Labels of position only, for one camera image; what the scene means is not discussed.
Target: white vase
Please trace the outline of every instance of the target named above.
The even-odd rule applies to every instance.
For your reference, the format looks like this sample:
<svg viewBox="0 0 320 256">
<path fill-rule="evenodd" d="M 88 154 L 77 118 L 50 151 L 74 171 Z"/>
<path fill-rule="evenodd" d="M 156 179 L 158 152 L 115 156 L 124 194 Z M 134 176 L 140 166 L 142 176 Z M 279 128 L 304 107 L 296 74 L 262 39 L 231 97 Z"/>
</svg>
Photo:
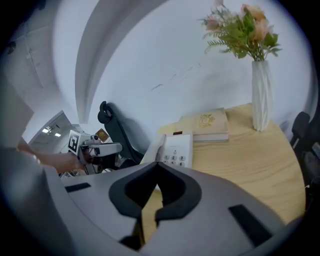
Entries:
<svg viewBox="0 0 320 256">
<path fill-rule="evenodd" d="M 273 114 L 272 76 L 267 60 L 252 62 L 253 127 L 264 131 Z"/>
</svg>

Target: black chair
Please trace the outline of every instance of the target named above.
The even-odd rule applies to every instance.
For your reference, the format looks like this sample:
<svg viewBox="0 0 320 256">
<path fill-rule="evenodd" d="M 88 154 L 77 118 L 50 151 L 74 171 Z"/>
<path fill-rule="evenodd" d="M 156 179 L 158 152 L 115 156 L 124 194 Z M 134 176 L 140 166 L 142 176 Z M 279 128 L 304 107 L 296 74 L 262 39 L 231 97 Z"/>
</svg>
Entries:
<svg viewBox="0 0 320 256">
<path fill-rule="evenodd" d="M 309 121 L 310 115 L 305 112 L 300 112 L 296 116 L 292 126 L 293 137 L 290 141 L 292 147 L 295 146 L 298 140 L 301 140 L 305 136 L 309 125 Z"/>
<path fill-rule="evenodd" d="M 111 108 L 111 104 L 103 101 L 100 105 L 98 113 L 98 120 L 104 125 L 105 130 L 109 134 L 113 142 L 122 144 L 122 151 L 120 155 L 124 158 L 133 160 L 135 163 L 140 164 L 144 155 L 136 151 L 130 144 L 128 137 L 122 127 L 117 115 Z"/>
</svg>

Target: human arm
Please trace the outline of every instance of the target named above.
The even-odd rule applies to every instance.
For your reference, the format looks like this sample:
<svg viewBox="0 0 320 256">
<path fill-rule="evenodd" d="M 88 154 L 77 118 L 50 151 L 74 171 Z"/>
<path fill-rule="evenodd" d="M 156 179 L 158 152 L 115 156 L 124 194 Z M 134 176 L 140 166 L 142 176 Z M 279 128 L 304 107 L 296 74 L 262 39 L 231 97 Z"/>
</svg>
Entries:
<svg viewBox="0 0 320 256">
<path fill-rule="evenodd" d="M 35 155 L 42 164 L 52 166 L 58 174 L 70 172 L 75 169 L 85 170 L 85 166 L 79 162 L 77 157 L 71 153 L 48 154 L 33 150 L 27 142 L 21 138 L 18 150 Z"/>
</svg>

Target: chair backrest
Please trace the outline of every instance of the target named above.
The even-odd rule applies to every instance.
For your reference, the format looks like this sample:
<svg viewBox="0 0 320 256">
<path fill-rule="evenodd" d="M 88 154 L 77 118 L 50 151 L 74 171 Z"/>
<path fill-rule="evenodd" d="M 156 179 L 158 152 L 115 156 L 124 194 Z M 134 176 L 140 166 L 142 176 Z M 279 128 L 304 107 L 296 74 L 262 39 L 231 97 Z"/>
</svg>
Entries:
<svg viewBox="0 0 320 256">
<path fill-rule="evenodd" d="M 104 124 L 104 128 L 112 141 L 122 144 L 123 150 L 120 153 L 121 156 L 131 159 L 139 164 L 144 155 L 133 149 L 131 146 L 125 130 L 119 122 L 117 115 L 111 108 L 110 103 L 107 104 L 105 101 L 101 103 L 98 120 L 101 124 Z"/>
</svg>

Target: book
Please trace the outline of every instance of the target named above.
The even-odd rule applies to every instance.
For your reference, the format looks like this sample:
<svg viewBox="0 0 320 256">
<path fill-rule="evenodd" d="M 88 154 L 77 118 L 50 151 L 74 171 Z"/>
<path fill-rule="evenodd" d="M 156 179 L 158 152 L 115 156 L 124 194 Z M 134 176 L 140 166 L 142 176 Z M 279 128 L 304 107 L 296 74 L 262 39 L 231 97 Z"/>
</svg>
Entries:
<svg viewBox="0 0 320 256">
<path fill-rule="evenodd" d="M 192 116 L 182 116 L 175 123 L 175 131 L 192 131 L 193 141 L 211 142 L 229 139 L 229 124 L 224 108 Z"/>
</svg>

